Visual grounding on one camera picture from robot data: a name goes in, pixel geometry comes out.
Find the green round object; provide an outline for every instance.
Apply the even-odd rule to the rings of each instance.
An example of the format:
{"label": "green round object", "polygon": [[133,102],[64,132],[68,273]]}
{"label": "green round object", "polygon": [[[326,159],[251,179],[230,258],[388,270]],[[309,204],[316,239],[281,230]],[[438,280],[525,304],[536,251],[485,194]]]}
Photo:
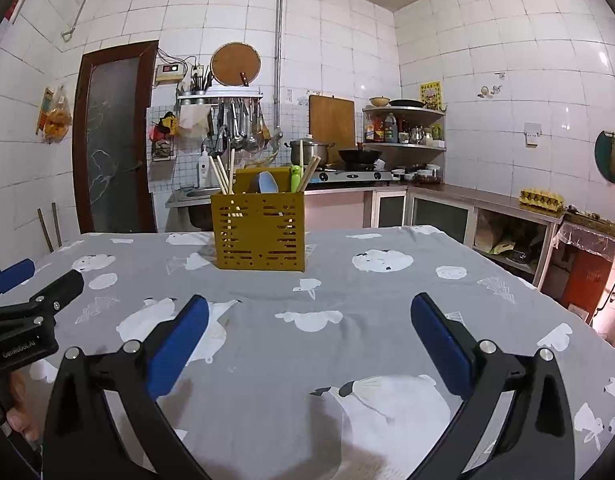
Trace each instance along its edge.
{"label": "green round object", "polygon": [[615,170],[611,171],[611,152],[615,138],[608,137],[604,132],[599,133],[594,146],[594,159],[596,167],[605,179],[615,184]]}

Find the green fan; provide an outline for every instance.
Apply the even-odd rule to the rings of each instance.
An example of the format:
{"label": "green fan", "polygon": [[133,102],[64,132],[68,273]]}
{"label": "green fan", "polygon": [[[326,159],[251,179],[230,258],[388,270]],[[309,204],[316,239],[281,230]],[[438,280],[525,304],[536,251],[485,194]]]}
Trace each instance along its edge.
{"label": "green fan", "polygon": [[594,159],[601,175],[615,184],[615,133],[599,133],[594,146]]}

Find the yellow egg carton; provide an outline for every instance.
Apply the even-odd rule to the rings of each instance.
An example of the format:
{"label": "yellow egg carton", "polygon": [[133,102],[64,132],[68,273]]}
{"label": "yellow egg carton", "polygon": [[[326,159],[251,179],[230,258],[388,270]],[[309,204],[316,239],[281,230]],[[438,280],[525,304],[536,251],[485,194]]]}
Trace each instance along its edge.
{"label": "yellow egg carton", "polygon": [[543,189],[521,190],[519,202],[553,212],[563,208],[563,197],[561,195]]}

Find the silver screw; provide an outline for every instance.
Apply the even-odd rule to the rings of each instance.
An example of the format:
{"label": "silver screw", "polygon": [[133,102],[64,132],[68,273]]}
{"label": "silver screw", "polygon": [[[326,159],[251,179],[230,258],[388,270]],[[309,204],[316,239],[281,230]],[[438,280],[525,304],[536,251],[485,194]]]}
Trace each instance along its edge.
{"label": "silver screw", "polygon": [[488,341],[487,339],[481,341],[478,347],[481,349],[481,352],[485,354],[493,354],[494,352],[496,352],[496,345],[492,341]]}
{"label": "silver screw", "polygon": [[541,357],[541,359],[543,359],[543,361],[551,361],[552,359],[554,359],[554,354],[552,353],[552,350],[548,350],[547,348],[540,349],[539,356]]}
{"label": "silver screw", "polygon": [[127,354],[136,354],[141,348],[141,342],[136,339],[132,339],[128,341],[125,345],[123,345],[123,351]]}
{"label": "silver screw", "polygon": [[79,349],[75,346],[68,348],[65,353],[66,359],[70,359],[71,361],[72,359],[76,359],[78,355]]}

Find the plastic bag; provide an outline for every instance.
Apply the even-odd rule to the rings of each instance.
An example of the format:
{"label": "plastic bag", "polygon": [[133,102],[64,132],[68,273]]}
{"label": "plastic bag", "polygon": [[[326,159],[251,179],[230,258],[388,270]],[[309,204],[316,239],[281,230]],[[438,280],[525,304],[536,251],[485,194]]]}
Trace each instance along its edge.
{"label": "plastic bag", "polygon": [[54,92],[48,118],[45,121],[43,139],[47,142],[61,142],[70,126],[72,126],[72,114],[70,114],[65,87],[61,85]]}

